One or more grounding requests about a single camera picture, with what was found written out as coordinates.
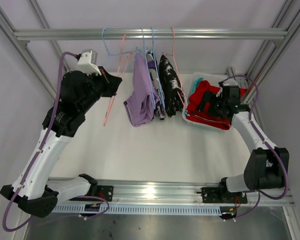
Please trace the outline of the red trousers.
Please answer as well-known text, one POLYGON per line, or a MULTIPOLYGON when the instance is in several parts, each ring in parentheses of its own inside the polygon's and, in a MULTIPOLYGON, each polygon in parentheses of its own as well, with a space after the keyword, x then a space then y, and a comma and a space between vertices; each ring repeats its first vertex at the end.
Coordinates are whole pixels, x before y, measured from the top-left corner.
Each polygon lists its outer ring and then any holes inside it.
POLYGON ((247 112, 251 117, 251 108, 241 104, 245 89, 237 85, 219 83, 211 85, 207 80, 198 83, 189 97, 186 119, 198 124, 220 130, 229 130, 236 114, 247 112))

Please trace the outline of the white plastic mesh basket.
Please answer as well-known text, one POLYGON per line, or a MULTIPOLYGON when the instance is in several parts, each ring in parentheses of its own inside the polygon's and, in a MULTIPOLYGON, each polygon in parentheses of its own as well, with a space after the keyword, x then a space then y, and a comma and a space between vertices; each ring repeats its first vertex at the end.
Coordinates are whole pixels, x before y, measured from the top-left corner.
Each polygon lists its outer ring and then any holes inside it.
POLYGON ((224 76, 195 72, 192 74, 187 107, 183 109, 182 118, 188 125, 213 130, 229 130, 231 124, 208 114, 211 97, 219 92, 219 82, 224 76))

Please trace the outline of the teal trousers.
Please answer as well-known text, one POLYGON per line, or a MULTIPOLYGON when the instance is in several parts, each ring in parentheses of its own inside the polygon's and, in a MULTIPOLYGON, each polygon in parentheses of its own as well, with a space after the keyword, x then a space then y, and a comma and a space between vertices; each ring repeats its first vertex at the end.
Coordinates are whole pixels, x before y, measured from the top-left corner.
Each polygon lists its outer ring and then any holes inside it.
POLYGON ((200 84, 200 82, 202 82, 204 80, 203 77, 197 78, 196 80, 193 81, 191 88, 189 90, 189 96, 191 96, 197 89, 198 85, 200 84))

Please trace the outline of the lilac purple trousers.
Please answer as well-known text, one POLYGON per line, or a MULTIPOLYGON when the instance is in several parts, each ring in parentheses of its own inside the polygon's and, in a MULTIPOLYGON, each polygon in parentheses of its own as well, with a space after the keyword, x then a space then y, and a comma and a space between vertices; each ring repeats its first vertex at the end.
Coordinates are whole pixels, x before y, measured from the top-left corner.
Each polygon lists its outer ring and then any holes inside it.
POLYGON ((131 125, 138 127, 153 120, 156 105, 146 60, 139 52, 134 56, 132 85, 132 95, 123 104, 131 125))

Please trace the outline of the light blue wire hanger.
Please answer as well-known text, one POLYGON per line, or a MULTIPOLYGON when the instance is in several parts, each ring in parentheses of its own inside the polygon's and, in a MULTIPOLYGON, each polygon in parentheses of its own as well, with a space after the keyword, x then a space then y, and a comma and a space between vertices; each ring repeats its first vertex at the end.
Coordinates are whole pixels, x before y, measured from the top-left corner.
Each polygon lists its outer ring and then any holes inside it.
POLYGON ((136 52, 141 52, 141 49, 136 47, 136 49, 134 51, 124 51, 124 46, 125 46, 125 42, 126 42, 126 35, 124 34, 123 37, 122 37, 122 42, 121 42, 121 48, 120 48, 120 52, 119 53, 113 53, 110 51, 107 43, 106 43, 106 40, 105 40, 105 31, 106 30, 110 30, 111 28, 106 26, 102 29, 102 32, 101 32, 101 39, 102 39, 102 42, 104 44, 104 47, 105 47, 105 50, 106 50, 106 53, 107 53, 107 57, 104 61, 104 65, 107 64, 108 60, 110 57, 114 57, 114 56, 119 56, 119 59, 122 60, 122 55, 132 55, 136 52))

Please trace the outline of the blue hanger with lilac trousers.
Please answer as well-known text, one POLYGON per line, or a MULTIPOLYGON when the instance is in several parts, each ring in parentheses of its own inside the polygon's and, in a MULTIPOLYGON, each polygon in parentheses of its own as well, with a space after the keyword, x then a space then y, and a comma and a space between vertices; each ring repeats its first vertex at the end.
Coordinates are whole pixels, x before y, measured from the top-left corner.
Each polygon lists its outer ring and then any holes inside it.
POLYGON ((148 78, 151 85, 151 101, 155 110, 164 110, 165 108, 165 97, 163 88, 159 76, 159 63, 156 57, 155 50, 155 33, 154 29, 150 28, 150 40, 151 47, 146 47, 146 31, 144 28, 140 28, 141 38, 142 38, 142 47, 144 53, 144 60, 146 63, 146 68, 148 71, 148 78))

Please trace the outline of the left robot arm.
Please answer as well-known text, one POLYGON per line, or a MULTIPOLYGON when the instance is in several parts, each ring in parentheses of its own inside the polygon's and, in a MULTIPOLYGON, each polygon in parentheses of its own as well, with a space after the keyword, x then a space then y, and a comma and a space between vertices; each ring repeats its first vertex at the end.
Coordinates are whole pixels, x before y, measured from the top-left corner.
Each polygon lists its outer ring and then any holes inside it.
POLYGON ((82 173, 58 184, 48 184, 48 178, 65 147, 86 120, 86 113, 100 98, 116 95, 122 78, 109 74, 74 70, 58 80, 59 99, 42 123, 40 137, 20 177, 4 185, 0 194, 13 201, 27 214, 44 218, 57 204, 72 199, 91 201, 98 195, 98 181, 82 173))

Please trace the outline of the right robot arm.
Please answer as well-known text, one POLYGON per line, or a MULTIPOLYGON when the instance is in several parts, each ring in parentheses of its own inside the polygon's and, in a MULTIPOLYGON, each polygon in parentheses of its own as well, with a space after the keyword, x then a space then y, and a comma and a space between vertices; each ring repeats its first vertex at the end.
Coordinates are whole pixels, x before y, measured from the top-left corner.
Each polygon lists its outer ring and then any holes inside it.
POLYGON ((223 85, 217 93, 206 90, 196 110, 227 120, 250 152, 242 174, 220 180, 217 195, 221 201, 230 202, 236 194, 250 192, 259 192, 272 200, 286 196, 290 154, 267 138, 255 122, 252 109, 241 103, 241 89, 237 85, 223 85))

